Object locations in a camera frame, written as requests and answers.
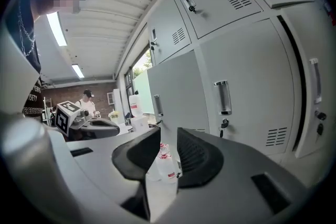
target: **ceiling light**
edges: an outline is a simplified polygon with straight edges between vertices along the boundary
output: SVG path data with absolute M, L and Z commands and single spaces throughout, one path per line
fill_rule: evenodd
M 56 41 L 59 46 L 66 46 L 67 42 L 65 41 L 61 24 L 59 23 L 59 17 L 58 13 L 54 12 L 51 14 L 47 14 L 48 21 L 50 24 L 50 27 L 52 29 L 52 33 L 54 34 L 54 37 L 56 38 Z
M 78 65 L 72 65 L 72 68 L 74 69 L 74 71 L 76 72 L 77 76 L 81 79 L 84 78 L 84 75 L 82 73 L 82 71 L 80 71 L 80 68 Z

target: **black slot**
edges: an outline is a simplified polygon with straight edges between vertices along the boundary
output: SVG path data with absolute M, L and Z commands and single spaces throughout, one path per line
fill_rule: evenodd
M 84 148 L 80 148 L 79 150 L 70 151 L 70 153 L 72 154 L 73 157 L 88 154 L 88 153 L 91 153 L 91 152 L 93 152 L 93 150 L 90 149 L 89 147 L 84 147 Z
M 251 177 L 251 179 L 274 214 L 277 214 L 290 205 L 265 174 L 255 175 Z
M 304 120 L 305 120 L 305 114 L 306 114 L 306 101 L 307 101 L 307 92 L 306 92 L 306 79 L 304 77 L 305 75 L 305 72 L 304 72 L 304 69 L 303 69 L 303 64 L 302 64 L 302 59 L 300 57 L 300 52 L 299 52 L 299 49 L 298 49 L 298 46 L 295 42 L 295 39 L 288 27 L 288 25 L 286 24 L 285 20 L 283 19 L 283 17 L 281 15 L 278 16 L 278 19 L 279 21 L 281 22 L 288 38 L 289 38 L 289 41 L 293 47 L 293 50 L 294 50 L 294 53 L 295 53 L 295 57 L 296 57 L 296 60 L 297 60 L 297 63 L 298 63 L 298 67 L 299 67 L 299 73 L 300 73 L 300 79 L 301 79 L 301 96 L 302 96 L 302 105 L 301 105 L 301 117 L 300 117 L 300 123 L 299 123 L 299 129 L 298 129 L 298 134 L 296 136 L 296 140 L 295 140 L 295 143 L 294 143 L 294 148 L 296 148 L 299 144 L 299 141 L 300 141 L 300 138 L 301 138 L 301 135 L 302 135 L 302 130 L 303 130 L 303 125 L 304 125 Z

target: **white corrugated ceiling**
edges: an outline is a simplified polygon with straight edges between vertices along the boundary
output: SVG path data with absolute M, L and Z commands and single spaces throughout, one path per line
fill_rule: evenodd
M 69 60 L 79 64 L 86 78 L 106 77 L 115 73 L 130 34 L 151 1 L 86 0 L 79 14 L 61 13 L 61 25 L 68 43 L 63 52 L 67 54 L 68 64 Z M 43 44 L 38 44 L 41 58 L 48 57 L 48 53 L 45 53 L 46 43 L 44 40 Z M 64 72 L 63 68 L 63 74 L 56 76 L 57 63 L 44 59 L 41 64 L 42 73 L 49 82 L 77 78 L 71 66 L 68 72 Z

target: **brick wall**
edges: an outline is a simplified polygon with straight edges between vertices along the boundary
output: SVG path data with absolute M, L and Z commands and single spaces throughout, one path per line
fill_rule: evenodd
M 88 84 L 65 88 L 42 89 L 42 96 L 51 98 L 52 105 L 64 101 L 76 103 L 82 98 L 84 90 L 89 89 L 94 94 L 92 101 L 96 110 L 100 112 L 102 118 L 107 119 L 107 115 L 114 109 L 114 105 L 109 105 L 108 103 L 107 93 L 112 92 L 116 88 L 117 85 L 115 83 Z

